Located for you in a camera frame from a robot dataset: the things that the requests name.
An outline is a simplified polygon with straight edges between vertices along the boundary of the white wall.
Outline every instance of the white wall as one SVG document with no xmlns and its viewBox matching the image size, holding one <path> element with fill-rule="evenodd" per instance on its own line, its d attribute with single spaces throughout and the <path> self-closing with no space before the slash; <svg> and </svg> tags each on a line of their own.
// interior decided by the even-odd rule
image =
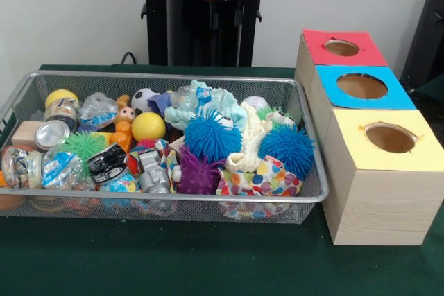
<svg viewBox="0 0 444 296">
<path fill-rule="evenodd" d="M 367 30 L 399 75 L 424 0 L 262 0 L 254 66 L 293 67 L 302 28 Z M 0 104 L 41 64 L 147 59 L 144 0 L 0 0 Z"/>
</svg>

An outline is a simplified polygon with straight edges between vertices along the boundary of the wooden box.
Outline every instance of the wooden box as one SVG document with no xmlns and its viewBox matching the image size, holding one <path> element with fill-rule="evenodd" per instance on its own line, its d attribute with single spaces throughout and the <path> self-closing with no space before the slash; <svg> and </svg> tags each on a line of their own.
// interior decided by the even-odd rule
<svg viewBox="0 0 444 296">
<path fill-rule="evenodd" d="M 367 32 L 327 32 L 304 29 L 300 36 L 295 79 L 307 98 L 316 65 L 388 66 Z"/>
<path fill-rule="evenodd" d="M 335 245 L 420 245 L 444 198 L 444 150 L 417 110 L 333 110 L 323 207 Z"/>
<path fill-rule="evenodd" d="M 415 110 L 388 67 L 315 66 L 308 102 L 321 148 L 332 110 Z"/>
</svg>

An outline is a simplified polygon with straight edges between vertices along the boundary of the red box lid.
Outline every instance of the red box lid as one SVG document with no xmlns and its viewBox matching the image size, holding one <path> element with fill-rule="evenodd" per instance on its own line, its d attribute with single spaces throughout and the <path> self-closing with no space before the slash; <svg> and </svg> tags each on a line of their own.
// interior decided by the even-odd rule
<svg viewBox="0 0 444 296">
<path fill-rule="evenodd" d="M 388 66 L 369 33 L 303 29 L 315 65 Z"/>
</svg>

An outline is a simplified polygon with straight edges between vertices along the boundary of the wire mesh basket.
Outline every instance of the wire mesh basket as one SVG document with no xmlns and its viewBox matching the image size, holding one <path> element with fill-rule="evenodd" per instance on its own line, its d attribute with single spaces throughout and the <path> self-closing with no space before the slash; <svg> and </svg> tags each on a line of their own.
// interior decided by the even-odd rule
<svg viewBox="0 0 444 296">
<path fill-rule="evenodd" d="M 69 89 L 83 101 L 96 91 L 116 99 L 132 96 L 150 87 L 157 92 L 177 90 L 192 79 L 221 87 L 242 101 L 248 96 L 263 96 L 271 106 L 282 108 L 303 124 L 315 139 L 307 101 L 302 87 L 294 80 L 276 78 L 225 78 L 181 75 L 88 73 L 38 71 L 18 84 L 0 111 L 0 146 L 22 122 L 38 110 L 44 111 L 48 93 Z M 149 193 L 111 193 L 0 189 L 0 216 L 39 216 L 60 218 L 117 218 L 190 221 L 248 221 L 256 223 L 302 223 L 316 202 L 328 194 L 328 185 L 318 144 L 315 163 L 296 197 L 259 197 L 234 195 L 186 195 Z"/>
</svg>

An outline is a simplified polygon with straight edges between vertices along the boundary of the green spiky ball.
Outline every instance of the green spiky ball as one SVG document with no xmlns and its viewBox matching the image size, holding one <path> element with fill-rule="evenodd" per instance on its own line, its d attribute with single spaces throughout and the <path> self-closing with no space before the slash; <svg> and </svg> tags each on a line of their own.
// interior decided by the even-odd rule
<svg viewBox="0 0 444 296">
<path fill-rule="evenodd" d="M 65 139 L 65 143 L 60 145 L 60 151 L 76 153 L 83 162 L 83 175 L 89 176 L 88 159 L 95 156 L 108 145 L 105 137 L 101 135 L 78 132 L 73 133 Z"/>
</svg>

